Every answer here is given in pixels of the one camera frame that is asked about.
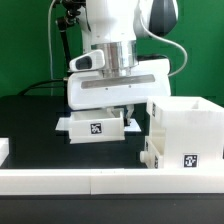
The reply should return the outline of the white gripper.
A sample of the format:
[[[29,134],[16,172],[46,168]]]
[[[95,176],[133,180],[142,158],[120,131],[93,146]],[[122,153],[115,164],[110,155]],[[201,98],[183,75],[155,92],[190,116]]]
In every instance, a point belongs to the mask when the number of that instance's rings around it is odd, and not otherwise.
[[[151,96],[170,96],[170,61],[140,61],[129,76],[104,78],[101,71],[74,73],[68,80],[68,104],[72,110],[126,105],[125,126],[130,126],[134,105]]]

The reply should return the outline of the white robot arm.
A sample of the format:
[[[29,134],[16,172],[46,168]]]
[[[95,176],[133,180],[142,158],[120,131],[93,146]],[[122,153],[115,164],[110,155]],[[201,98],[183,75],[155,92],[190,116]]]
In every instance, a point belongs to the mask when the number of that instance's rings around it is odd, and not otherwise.
[[[171,94],[167,59],[137,55],[136,39],[169,33],[176,0],[86,0],[79,16],[83,54],[70,61],[68,103],[73,110],[125,106]]]

